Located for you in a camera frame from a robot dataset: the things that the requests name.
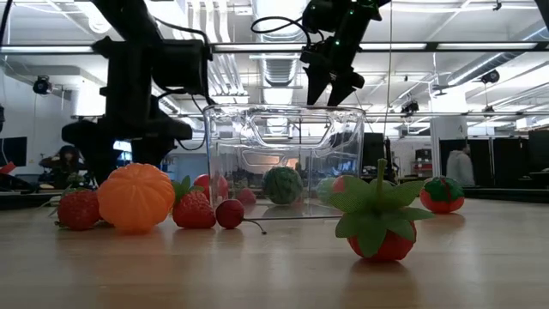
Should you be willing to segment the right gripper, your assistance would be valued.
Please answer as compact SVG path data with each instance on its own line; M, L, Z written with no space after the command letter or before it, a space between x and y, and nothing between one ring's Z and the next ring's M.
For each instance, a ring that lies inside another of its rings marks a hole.
M313 106L329 83L332 90L328 106L338 106L348 95L362 88L365 79L353 68L356 54L360 52L360 43L344 40L324 40L303 47L299 60L307 64L306 104Z

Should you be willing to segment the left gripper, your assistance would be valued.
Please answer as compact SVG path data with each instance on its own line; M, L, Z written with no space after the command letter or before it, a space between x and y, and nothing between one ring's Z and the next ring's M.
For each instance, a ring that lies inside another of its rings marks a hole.
M104 129L133 129L130 138L135 163L158 166L176 148L177 140L190 140L189 124L169 118L152 97L154 56L162 41L114 41L108 37L92 44L94 52L108 60L104 116L66 124L62 139L83 155L87 169L101 185L116 168L114 138Z

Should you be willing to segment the orange toy fruit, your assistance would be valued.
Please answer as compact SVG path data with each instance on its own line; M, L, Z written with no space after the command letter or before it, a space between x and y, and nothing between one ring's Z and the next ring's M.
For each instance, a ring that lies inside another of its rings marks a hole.
M147 233L175 202L170 178L159 168L131 163L114 170L97 190L100 216L124 233Z

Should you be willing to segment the red toy strawberry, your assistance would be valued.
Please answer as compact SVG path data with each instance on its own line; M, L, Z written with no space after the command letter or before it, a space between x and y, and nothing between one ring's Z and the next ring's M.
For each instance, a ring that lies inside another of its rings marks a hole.
M424 187L421 181L394 185L384 178L387 161L377 161L377 177L367 183L340 176L332 184L329 205L342 212L335 237L370 262L400 261L417 241L416 221L431 219L430 211L411 203Z
M204 188L193 185L189 175L180 182L173 181L172 187L175 191L172 219L178 227L207 229L216 224L214 210L203 193Z
M55 225L73 231L83 231L92 228L101 219L96 191L68 188L59 201Z

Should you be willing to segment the clear plastic tupperware container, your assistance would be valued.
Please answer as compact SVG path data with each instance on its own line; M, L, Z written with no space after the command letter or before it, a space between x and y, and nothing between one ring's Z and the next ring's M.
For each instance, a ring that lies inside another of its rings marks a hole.
M330 218L334 181L362 173L365 113L356 108L225 104L204 111L209 197L213 207L227 199L244 205L254 220ZM273 167L290 167L302 179L293 203L272 203L262 178Z

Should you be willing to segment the green striped toy watermelon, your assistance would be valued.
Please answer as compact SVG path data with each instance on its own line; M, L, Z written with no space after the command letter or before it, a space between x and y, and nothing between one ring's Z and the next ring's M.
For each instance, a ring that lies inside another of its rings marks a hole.
M262 178L262 192L274 204L295 202L303 189L301 177L290 167L273 167Z

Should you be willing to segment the red fruit with green cap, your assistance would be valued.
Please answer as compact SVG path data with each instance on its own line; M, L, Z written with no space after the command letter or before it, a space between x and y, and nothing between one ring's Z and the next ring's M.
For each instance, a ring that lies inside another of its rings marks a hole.
M465 195L457 181L440 176L426 180L419 199L432 213L448 214L462 207Z

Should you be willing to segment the person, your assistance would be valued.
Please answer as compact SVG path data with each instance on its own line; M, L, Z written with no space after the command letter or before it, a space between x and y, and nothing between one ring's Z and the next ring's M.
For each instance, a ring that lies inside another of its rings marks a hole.
M456 180L461 186L475 186L474 168L470 158L470 147L464 144L449 153L446 164L446 176Z
M86 165L80 162L79 150L70 145L62 146L55 155L42 159L39 165L51 170L51 181L55 189L66 188L71 174L78 174L81 170L87 169Z

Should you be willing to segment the red toy cherry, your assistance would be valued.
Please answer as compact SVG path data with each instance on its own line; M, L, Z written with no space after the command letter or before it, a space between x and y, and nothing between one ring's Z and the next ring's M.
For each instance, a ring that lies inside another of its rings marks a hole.
M257 225L263 235L267 233L258 222L244 218L244 205L237 199L223 201L216 208L215 217L217 223L225 229L235 229L243 221L247 221Z

